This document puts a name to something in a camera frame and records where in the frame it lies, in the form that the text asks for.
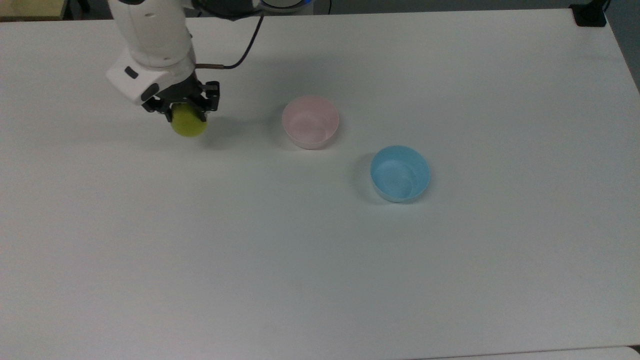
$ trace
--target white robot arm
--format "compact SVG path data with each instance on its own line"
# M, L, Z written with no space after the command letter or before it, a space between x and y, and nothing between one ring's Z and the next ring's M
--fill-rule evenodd
M196 7L224 19L253 15L259 0L193 0ZM171 108L186 103L200 114L218 108L219 84L201 84L195 75L195 54L185 25L182 0L109 0L109 7L127 42L107 78L128 100L172 121Z

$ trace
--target bowl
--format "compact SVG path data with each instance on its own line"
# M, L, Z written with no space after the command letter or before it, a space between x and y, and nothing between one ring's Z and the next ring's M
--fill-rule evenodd
M416 198L427 188L430 177L427 161L410 147L386 147L371 161L371 180L376 192L391 202Z
M291 101L282 113L282 126L303 149L325 146L338 130L338 111L329 100L306 95Z

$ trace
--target cable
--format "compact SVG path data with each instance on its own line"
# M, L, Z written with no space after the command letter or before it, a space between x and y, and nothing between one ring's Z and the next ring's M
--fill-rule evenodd
M230 70L230 69L235 69L236 67L238 67L240 64L242 64L242 62L244 61L246 56L249 54L249 51L251 50L251 46L253 46L253 42L255 41L255 37L258 36L258 31L260 31L260 25L262 25L262 21L263 20L264 20L264 14L261 14L260 15L260 20L258 20L258 24L255 26L255 30L253 31L253 36L251 37L251 41L249 41L249 46L246 47L246 50L244 51L244 54L242 55L240 60L237 61L237 63L235 63L233 65L196 64L196 69Z

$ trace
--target tennis ball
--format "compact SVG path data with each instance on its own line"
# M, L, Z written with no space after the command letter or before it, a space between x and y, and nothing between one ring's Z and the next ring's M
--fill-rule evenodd
M204 114L189 104L175 103L171 105L171 113L171 127L178 135L191 138L202 134L207 128L207 123L202 121Z

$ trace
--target table surface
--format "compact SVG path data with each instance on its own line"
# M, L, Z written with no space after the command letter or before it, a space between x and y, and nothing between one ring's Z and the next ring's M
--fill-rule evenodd
M0 0L0 20L60 20L67 0Z
M256 19L189 19L233 63ZM390 360L640 343L640 96L570 10L269 17L200 138L110 20L0 24L0 357ZM331 100L304 151L285 104ZM411 204L373 154L429 161Z

